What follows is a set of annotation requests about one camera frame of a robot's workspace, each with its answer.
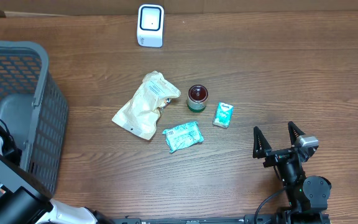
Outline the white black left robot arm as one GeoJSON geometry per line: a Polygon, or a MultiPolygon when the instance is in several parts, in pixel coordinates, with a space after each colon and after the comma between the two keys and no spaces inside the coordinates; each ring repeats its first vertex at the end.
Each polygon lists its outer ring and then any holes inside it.
{"type": "Polygon", "coordinates": [[[0,119],[0,223],[111,223],[86,207],[54,200],[51,192],[19,167],[22,151],[0,119]]]}

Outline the green wet wipes pack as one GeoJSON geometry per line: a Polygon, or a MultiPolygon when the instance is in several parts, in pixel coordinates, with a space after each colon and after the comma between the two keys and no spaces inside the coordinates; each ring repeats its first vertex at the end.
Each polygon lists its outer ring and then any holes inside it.
{"type": "Polygon", "coordinates": [[[204,141],[204,137],[201,134],[196,121],[165,129],[162,134],[165,135],[165,140],[170,149],[170,153],[174,153],[204,141]]]}

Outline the jar with dark red lid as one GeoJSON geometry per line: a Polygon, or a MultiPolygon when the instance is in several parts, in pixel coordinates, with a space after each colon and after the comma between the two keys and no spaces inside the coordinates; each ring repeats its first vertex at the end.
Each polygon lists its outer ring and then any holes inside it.
{"type": "Polygon", "coordinates": [[[208,101],[208,90],[203,85],[193,85],[188,90],[187,105],[195,113],[200,113],[206,108],[208,101]]]}

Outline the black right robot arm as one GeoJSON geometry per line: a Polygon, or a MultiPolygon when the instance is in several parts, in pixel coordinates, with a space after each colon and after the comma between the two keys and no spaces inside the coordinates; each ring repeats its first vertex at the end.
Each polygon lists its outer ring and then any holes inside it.
{"type": "Polygon", "coordinates": [[[264,159],[265,168],[273,167],[283,189],[266,198],[256,209],[253,223],[330,223],[323,212],[328,208],[332,185],[321,176],[306,176],[302,163],[307,162],[319,147],[315,136],[307,135],[294,122],[288,123],[291,147],[274,151],[262,131],[254,127],[253,158],[264,159]],[[289,206],[280,207],[273,215],[259,215],[271,199],[285,192],[289,206]]]}

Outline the teal Kleenex tissue pack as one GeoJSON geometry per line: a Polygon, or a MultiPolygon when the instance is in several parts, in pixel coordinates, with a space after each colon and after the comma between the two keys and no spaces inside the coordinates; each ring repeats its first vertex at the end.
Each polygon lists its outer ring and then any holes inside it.
{"type": "Polygon", "coordinates": [[[219,102],[213,118],[213,124],[222,128],[228,128],[231,122],[234,106],[219,102]]]}

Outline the beige paper pouch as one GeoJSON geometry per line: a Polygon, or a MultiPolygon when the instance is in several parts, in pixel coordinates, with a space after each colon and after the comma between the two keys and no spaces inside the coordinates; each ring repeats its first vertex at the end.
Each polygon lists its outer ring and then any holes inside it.
{"type": "Polygon", "coordinates": [[[114,115],[112,122],[142,139],[150,140],[157,129],[160,109],[180,95],[181,91],[162,73],[153,71],[146,74],[134,96],[114,115]]]}

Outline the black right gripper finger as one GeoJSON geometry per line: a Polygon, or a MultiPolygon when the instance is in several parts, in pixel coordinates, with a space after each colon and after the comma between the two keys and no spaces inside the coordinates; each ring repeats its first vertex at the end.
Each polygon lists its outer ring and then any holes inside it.
{"type": "Polygon", "coordinates": [[[269,142],[266,140],[262,131],[255,126],[254,127],[254,148],[253,148],[253,158],[260,159],[267,157],[272,151],[272,147],[269,142]]]}
{"type": "Polygon", "coordinates": [[[301,146],[301,141],[303,140],[305,133],[301,131],[293,121],[288,122],[288,131],[290,135],[291,145],[301,146]]]}

